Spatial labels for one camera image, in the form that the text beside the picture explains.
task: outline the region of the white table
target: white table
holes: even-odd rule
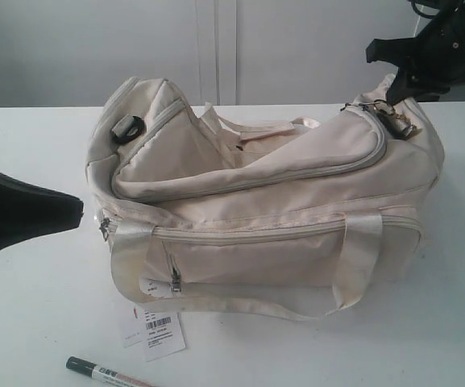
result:
[[[339,105],[224,106],[231,119],[334,116]],[[155,386],[465,386],[465,103],[425,104],[446,149],[422,211],[429,244],[406,281],[372,286],[320,323],[183,314],[188,349],[145,363],[122,347],[110,307],[109,253],[85,184],[100,108],[0,109],[0,172],[81,198],[78,230],[0,252],[0,386],[98,385],[69,356]]]

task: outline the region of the barcode label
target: barcode label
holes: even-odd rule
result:
[[[171,322],[171,317],[164,317],[164,318],[161,318],[160,320],[147,322],[146,329],[162,327],[163,325],[169,324],[170,322]]]

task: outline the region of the cream duffel bag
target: cream duffel bag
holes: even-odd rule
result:
[[[125,82],[86,164],[119,292],[150,311],[303,320],[241,289],[332,286],[341,310],[401,277],[444,154],[413,99],[381,101],[392,79],[322,124],[250,126],[196,117],[165,79]]]

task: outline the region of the bag strap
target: bag strap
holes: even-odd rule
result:
[[[379,258],[383,221],[379,211],[345,214],[345,234],[333,278],[336,309],[350,308],[364,295]],[[139,286],[143,260],[147,255],[153,226],[123,220],[114,235],[111,256],[112,278],[118,291],[129,300],[152,312],[215,311],[263,314],[290,320],[317,320],[304,316],[275,302],[255,298],[222,298],[215,296],[186,298],[156,298],[145,294]]]
[[[316,119],[308,119],[300,117],[291,122],[275,123],[272,125],[240,125],[223,118],[210,103],[206,103],[204,114],[200,119],[210,128],[210,130],[217,136],[224,136],[229,139],[234,133],[224,129],[221,123],[224,123],[231,130],[238,132],[235,136],[235,141],[249,141],[251,139],[262,139],[270,135],[282,135],[295,130],[295,125],[304,125],[310,129],[319,127],[320,123]]]

